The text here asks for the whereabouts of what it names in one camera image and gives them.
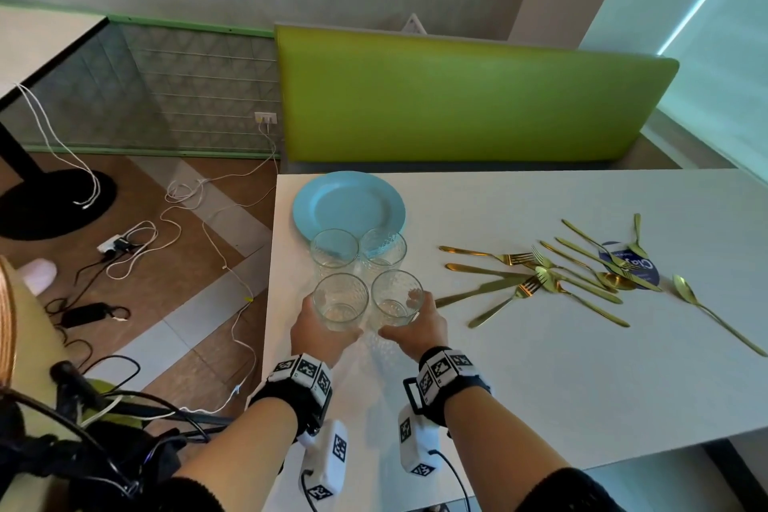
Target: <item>black table base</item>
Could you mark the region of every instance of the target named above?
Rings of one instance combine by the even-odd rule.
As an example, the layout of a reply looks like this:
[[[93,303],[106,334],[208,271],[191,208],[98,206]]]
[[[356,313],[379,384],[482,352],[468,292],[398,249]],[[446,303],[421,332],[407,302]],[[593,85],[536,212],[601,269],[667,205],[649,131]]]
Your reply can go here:
[[[44,172],[0,196],[0,236],[17,241],[50,239],[77,231],[101,217],[118,195],[111,177],[94,171],[101,194],[88,208],[75,205],[93,192],[91,175],[71,168]]]

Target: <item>floor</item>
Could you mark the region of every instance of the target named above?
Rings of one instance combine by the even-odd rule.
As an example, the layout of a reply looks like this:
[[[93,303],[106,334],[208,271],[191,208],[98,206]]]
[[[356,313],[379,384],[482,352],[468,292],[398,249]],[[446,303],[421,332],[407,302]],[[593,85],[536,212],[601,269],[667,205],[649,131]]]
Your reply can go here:
[[[171,180],[194,184],[198,178],[227,174],[243,175],[258,162],[218,158],[140,158],[126,156],[82,156],[93,168],[111,175],[118,184],[118,200],[99,220],[81,231],[42,242],[12,242],[0,238],[0,253],[15,266],[44,257],[59,269],[56,282],[41,301],[67,295],[77,268],[99,259],[96,246],[145,219],[154,220],[162,245],[174,236],[175,226],[158,221],[169,206],[165,187]],[[35,155],[46,169],[62,165],[50,155]],[[633,146],[614,168],[677,168],[645,138]],[[0,162],[0,192],[14,185],[13,172]],[[244,397],[260,376],[260,359],[266,318],[266,289],[269,279],[270,243],[274,194],[249,208],[232,207],[252,203],[276,182],[271,164],[250,176],[222,178],[206,186],[200,207],[175,208],[168,212],[182,227],[179,240],[140,259],[124,280],[101,276],[83,296],[82,303],[106,302],[130,308],[127,322],[103,320],[68,331],[69,339],[82,338],[94,347],[84,363],[119,352],[139,360],[142,370],[127,388],[145,389],[179,406],[219,409],[231,391],[246,379],[242,391],[220,412],[235,416],[244,408]],[[219,209],[227,208],[214,218]],[[203,221],[213,243],[254,293],[253,303],[235,327],[235,335],[256,350],[256,356],[232,340],[231,329],[239,309],[249,297],[245,288],[223,268],[222,258],[206,238]],[[72,360],[80,364],[85,346],[68,347]],[[132,367],[118,359],[96,366],[89,377],[121,380]],[[154,421],[150,430],[161,432],[172,425]],[[182,453],[186,459],[197,446]],[[687,448],[590,470],[628,510],[740,510],[704,452]],[[462,510],[461,502],[451,510]],[[478,510],[476,502],[472,506]]]

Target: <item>clear glass cup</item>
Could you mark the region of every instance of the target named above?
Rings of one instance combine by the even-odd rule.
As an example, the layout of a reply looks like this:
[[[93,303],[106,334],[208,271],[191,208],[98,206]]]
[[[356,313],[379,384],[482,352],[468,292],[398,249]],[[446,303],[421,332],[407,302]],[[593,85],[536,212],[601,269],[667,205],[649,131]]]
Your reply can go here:
[[[321,231],[310,244],[318,279],[333,273],[354,273],[358,253],[360,242],[357,237],[343,229]]]
[[[368,288],[349,273],[336,273],[320,280],[312,303],[329,330],[356,327],[368,307]]]
[[[378,330],[385,324],[405,326],[424,303],[421,283],[408,272],[391,269],[371,285],[371,326]]]
[[[406,240],[397,232],[373,228],[360,239],[360,262],[363,280],[373,282],[379,274],[400,269],[408,253]]]

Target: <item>green upholstered booth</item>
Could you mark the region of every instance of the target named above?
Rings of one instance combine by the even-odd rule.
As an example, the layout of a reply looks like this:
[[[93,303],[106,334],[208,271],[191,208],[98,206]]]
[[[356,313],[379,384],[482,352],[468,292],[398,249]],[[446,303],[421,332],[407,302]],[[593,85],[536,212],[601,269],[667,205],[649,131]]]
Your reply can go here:
[[[677,72],[658,56],[278,25],[289,159],[622,156]]]

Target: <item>electrical socket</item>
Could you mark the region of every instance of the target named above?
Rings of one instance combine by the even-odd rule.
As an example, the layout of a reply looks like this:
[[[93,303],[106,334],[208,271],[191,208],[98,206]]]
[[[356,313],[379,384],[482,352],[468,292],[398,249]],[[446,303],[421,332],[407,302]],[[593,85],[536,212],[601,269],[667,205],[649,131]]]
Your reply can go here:
[[[277,124],[277,114],[274,112],[254,112],[257,124]]]
[[[114,249],[114,242],[120,239],[120,235],[113,235],[107,239],[104,243],[96,247],[99,253],[106,253]]]

